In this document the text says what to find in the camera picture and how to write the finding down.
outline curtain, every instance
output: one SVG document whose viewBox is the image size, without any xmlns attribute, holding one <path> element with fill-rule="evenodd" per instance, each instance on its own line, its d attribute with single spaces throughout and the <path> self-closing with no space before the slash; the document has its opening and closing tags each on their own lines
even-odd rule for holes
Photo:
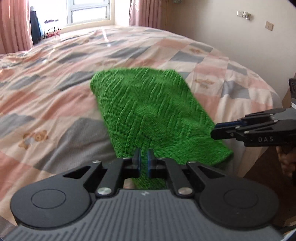
<svg viewBox="0 0 296 241">
<path fill-rule="evenodd" d="M 0 54 L 33 47 L 28 0 L 0 0 Z"/>
<path fill-rule="evenodd" d="M 160 28 L 161 0 L 131 0 L 130 26 Z"/>
</svg>

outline human hand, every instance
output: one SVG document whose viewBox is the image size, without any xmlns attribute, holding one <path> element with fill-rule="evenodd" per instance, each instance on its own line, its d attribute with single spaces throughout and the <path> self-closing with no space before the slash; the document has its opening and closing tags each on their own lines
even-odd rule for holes
<svg viewBox="0 0 296 241">
<path fill-rule="evenodd" d="M 280 146 L 276 147 L 276 151 L 279 156 L 279 161 L 281 163 L 281 169 L 283 174 L 292 177 L 292 173 L 295 171 L 296 165 L 296 148 L 293 148 L 288 154 L 283 152 L 283 148 Z"/>
</svg>

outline teddy bear print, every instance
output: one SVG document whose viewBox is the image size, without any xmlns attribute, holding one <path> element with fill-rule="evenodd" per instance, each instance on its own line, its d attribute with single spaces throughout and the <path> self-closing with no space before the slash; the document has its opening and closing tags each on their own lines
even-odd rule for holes
<svg viewBox="0 0 296 241">
<path fill-rule="evenodd" d="M 19 147 L 25 148 L 27 150 L 34 142 L 45 141 L 48 139 L 47 131 L 39 131 L 39 132 L 32 132 L 26 133 L 23 135 L 23 140 L 19 143 Z"/>
</svg>

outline electrical outlet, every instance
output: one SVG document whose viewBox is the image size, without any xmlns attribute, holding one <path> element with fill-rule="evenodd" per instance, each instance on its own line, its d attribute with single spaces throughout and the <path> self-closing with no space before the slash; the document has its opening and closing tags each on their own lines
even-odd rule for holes
<svg viewBox="0 0 296 241">
<path fill-rule="evenodd" d="M 237 16 L 238 17 L 242 17 L 243 14 L 244 14 L 244 11 L 240 11 L 240 10 L 237 11 Z"/>
<path fill-rule="evenodd" d="M 274 25 L 270 22 L 266 22 L 265 28 L 267 28 L 268 30 L 272 31 L 274 28 Z"/>
</svg>

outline towel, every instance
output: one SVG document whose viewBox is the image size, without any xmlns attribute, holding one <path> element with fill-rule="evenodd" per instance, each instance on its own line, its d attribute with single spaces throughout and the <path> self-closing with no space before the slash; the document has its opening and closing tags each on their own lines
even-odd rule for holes
<svg viewBox="0 0 296 241">
<path fill-rule="evenodd" d="M 179 164 L 199 161 L 216 165 L 232 155 L 222 141 L 210 136 L 215 124 L 174 70 L 110 69 L 91 81 L 102 118 L 117 157 L 143 151 L 139 189 L 164 188 L 164 181 L 147 177 L 149 148 L 156 157 Z"/>
</svg>

